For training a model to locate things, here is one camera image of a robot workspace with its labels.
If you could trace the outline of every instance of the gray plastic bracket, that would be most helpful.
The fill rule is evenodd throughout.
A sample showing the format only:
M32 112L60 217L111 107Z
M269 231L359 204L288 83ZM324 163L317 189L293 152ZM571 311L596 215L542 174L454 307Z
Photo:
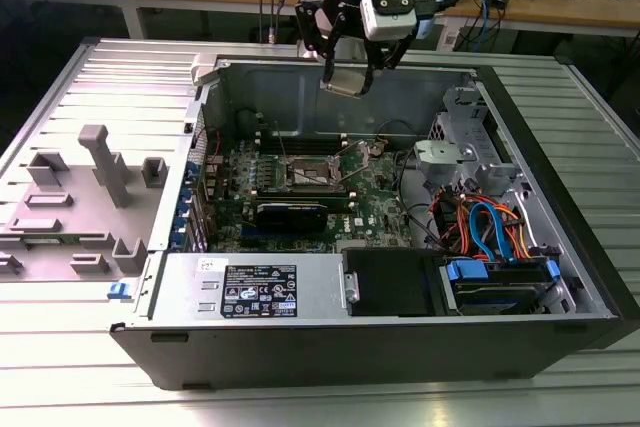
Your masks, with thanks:
M149 189L164 187L169 169L162 157L147 157L142 163L142 177Z
M98 237L80 237L79 239L80 245L85 249L111 249L116 241L111 235L111 232L105 232L102 236Z
M127 166L124 163L122 154L120 152L114 152L111 154L111 158L113 159L113 163L116 165L116 171L126 185L127 181L129 180L129 169L127 169ZM93 169L93 175L95 175L96 180L98 181L98 185L104 187L105 185L104 179L102 178L102 172L98 169Z
M29 250L29 245L21 237L0 237L0 249Z
M9 230L20 232L60 232L62 224L58 219L15 219Z
M140 275L147 259L147 248L142 239L136 241L132 252L129 252L122 239L118 239L111 254L120 270L126 275Z
M67 170L69 167L58 152L38 152L27 166L31 178L42 190L59 188L55 173Z
M113 205L123 209L129 204L129 193L124 186L121 170L114 162L107 146L109 131L104 125L85 125L80 131L78 142L85 147L96 164L102 181L109 192Z
M24 203L30 209L70 207L73 205L73 198L66 192L60 194L29 194Z
M102 254L73 254L69 263L77 274L105 274L109 264Z
M18 275L23 269L22 263L13 255L7 255L0 252L0 274Z

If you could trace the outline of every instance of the table leg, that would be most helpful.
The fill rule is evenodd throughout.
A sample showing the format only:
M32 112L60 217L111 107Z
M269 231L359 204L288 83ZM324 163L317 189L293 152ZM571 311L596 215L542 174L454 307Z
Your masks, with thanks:
M466 17L446 17L436 50L452 51L456 46L460 29L465 25L467 25Z
M140 9L133 4L123 4L120 6L124 21L127 24L129 37L132 39L146 39L147 29L144 26Z

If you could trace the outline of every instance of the electronic device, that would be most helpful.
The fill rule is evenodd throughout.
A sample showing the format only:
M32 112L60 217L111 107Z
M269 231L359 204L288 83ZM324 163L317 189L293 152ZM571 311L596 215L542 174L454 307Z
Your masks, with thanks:
M540 134L566 119L530 107L573 89L591 127L606 113L566 66L410 52L354 99L317 89L322 66L289 46L198 45L175 83L92 71L156 55L122 45L74 56L2 157L0 281L113 280L114 302L128 286L109 333L155 385L527 378L638 327L584 189L555 171L583 157ZM127 133L149 102L172 136ZM628 168L640 149L615 132Z

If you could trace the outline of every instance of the floor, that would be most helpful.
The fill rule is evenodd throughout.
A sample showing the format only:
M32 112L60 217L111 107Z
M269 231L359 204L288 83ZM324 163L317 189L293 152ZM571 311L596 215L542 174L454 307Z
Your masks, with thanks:
M210 13L208 27L200 13L145 10L151 38L171 40L256 41L257 17L251 14ZM288 18L282 19L281 38L295 41ZM439 27L412 48L433 49ZM120 12L108 7L0 2L0 152L24 123L84 37L127 37ZM568 57L601 92L605 92L624 53L624 40L593 36L558 36L537 32L502 31L482 45L480 52L540 55L554 52ZM468 50L464 44L461 50ZM618 115L638 135L640 69L610 99Z

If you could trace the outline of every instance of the blue latch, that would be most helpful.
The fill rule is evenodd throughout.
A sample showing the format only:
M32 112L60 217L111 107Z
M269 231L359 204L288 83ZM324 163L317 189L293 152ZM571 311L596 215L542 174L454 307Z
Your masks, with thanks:
M182 187L180 189L180 198L182 200L190 200L192 195L193 193L191 192L191 189L189 187Z
M107 299L130 299L129 284L125 282L114 282L107 293Z
M549 269L549 274L551 274L553 280L560 279L560 268L555 260L547 260L547 269Z
M184 244L184 234L181 232L171 232L169 234L169 242L174 244Z
M185 172L187 177L194 177L200 173L200 166L195 162L187 162L187 171Z
M176 210L180 214L186 214L187 212L189 212L189 206L187 204L185 204L184 202L182 202L181 200L179 200L176 203Z
M173 219L173 228L180 229L187 225L187 220L184 217L176 217Z
M458 259L447 265L449 280L462 279L488 279L489 272L484 262L476 259Z

